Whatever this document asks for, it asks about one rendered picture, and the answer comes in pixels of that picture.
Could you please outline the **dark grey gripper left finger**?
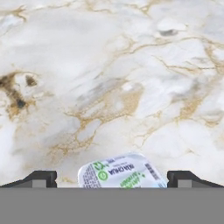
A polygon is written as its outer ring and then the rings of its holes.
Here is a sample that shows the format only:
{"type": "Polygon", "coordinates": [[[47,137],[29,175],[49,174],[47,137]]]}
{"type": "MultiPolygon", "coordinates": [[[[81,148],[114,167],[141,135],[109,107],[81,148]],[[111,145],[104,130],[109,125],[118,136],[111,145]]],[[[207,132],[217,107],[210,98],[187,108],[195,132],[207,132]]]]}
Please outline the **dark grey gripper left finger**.
{"type": "Polygon", "coordinates": [[[0,188],[21,187],[21,188],[56,188],[56,171],[33,171],[27,177],[0,185],[0,188]]]}

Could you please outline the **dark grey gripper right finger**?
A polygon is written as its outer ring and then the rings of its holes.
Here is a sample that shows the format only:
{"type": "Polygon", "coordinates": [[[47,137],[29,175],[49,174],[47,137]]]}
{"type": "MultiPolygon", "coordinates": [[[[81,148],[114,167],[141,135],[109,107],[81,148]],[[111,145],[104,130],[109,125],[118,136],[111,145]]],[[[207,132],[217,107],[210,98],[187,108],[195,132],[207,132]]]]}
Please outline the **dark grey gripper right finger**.
{"type": "Polygon", "coordinates": [[[168,171],[168,188],[224,188],[224,185],[218,185],[213,182],[201,179],[191,171],[168,171]]]}

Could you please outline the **white yogurt cup green print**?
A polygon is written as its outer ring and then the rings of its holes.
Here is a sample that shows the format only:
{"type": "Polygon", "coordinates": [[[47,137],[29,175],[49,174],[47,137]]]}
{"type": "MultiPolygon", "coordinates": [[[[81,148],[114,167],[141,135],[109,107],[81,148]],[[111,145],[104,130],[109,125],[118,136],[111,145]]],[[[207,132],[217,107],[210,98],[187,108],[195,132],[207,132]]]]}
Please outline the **white yogurt cup green print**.
{"type": "Polygon", "coordinates": [[[155,166],[139,153],[128,153],[83,165],[78,171],[82,188],[166,188],[155,166]]]}

